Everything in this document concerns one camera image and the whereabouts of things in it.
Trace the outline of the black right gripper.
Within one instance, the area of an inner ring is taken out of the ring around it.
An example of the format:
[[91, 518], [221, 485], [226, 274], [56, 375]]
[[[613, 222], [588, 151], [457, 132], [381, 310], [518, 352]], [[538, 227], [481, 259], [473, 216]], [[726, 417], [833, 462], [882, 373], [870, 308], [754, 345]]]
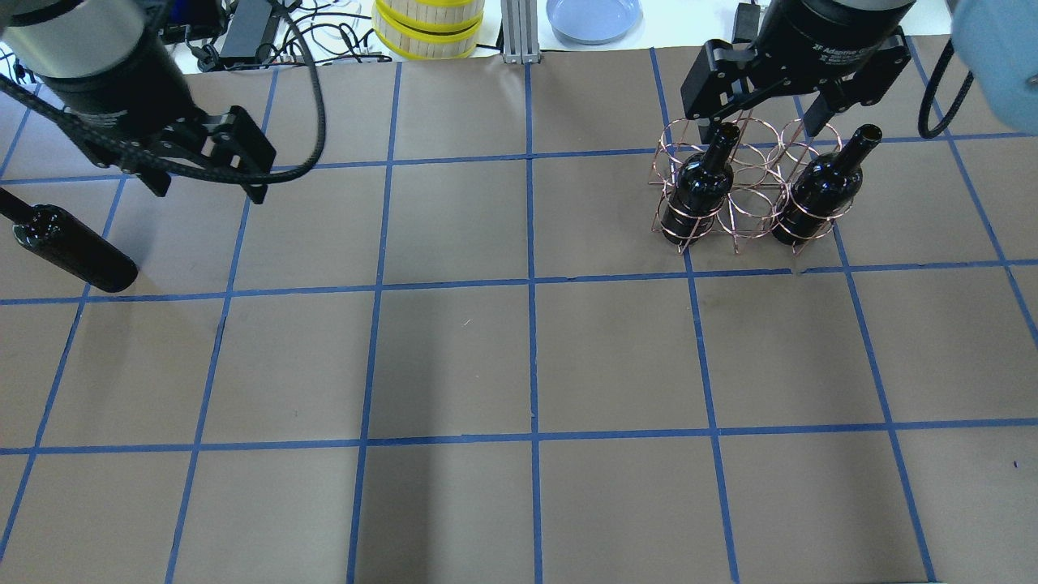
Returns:
[[835, 115], [854, 105], [876, 105], [907, 67], [911, 52], [897, 27], [912, 5], [771, 1], [752, 44], [712, 38], [701, 46], [680, 88], [683, 114], [690, 121], [720, 122], [782, 96], [792, 82], [856, 71], [820, 86], [802, 118], [805, 136], [815, 138]]

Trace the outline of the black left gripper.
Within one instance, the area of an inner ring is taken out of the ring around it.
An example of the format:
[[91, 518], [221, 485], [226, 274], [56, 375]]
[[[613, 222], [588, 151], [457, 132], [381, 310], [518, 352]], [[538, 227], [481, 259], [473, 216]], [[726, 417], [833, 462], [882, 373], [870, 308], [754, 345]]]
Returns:
[[[40, 77], [71, 114], [119, 140], [148, 148], [168, 140], [182, 149], [182, 159], [201, 170], [266, 174], [276, 149], [253, 117], [240, 105], [219, 115], [196, 106], [184, 74], [160, 38], [141, 34], [127, 56], [89, 76]], [[75, 147], [100, 169], [118, 167], [132, 174], [158, 197], [170, 188], [170, 173], [133, 162], [118, 148], [80, 133], [69, 134]]]

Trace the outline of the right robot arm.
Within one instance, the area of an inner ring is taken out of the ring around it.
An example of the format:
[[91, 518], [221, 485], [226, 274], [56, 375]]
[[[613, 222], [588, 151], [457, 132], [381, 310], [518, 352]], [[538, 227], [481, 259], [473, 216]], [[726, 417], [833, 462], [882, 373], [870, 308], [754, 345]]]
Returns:
[[[681, 88], [684, 115], [716, 126], [774, 98], [816, 95], [802, 118], [818, 135], [856, 105], [877, 104], [907, 67], [901, 19], [911, 1], [772, 1], [755, 34], [701, 47]], [[1036, 133], [1036, 4], [950, 1], [950, 48], [1005, 126]]]

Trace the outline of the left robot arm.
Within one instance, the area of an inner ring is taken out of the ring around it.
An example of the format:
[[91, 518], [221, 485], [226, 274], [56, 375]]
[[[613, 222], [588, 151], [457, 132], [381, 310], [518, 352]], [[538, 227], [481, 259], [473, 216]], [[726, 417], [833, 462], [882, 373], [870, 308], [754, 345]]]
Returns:
[[204, 173], [267, 174], [275, 148], [243, 107], [212, 115], [198, 107], [136, 1], [4, 1], [2, 40], [62, 100], [84, 128], [66, 136], [101, 167], [118, 167], [164, 196], [169, 170], [139, 152]]

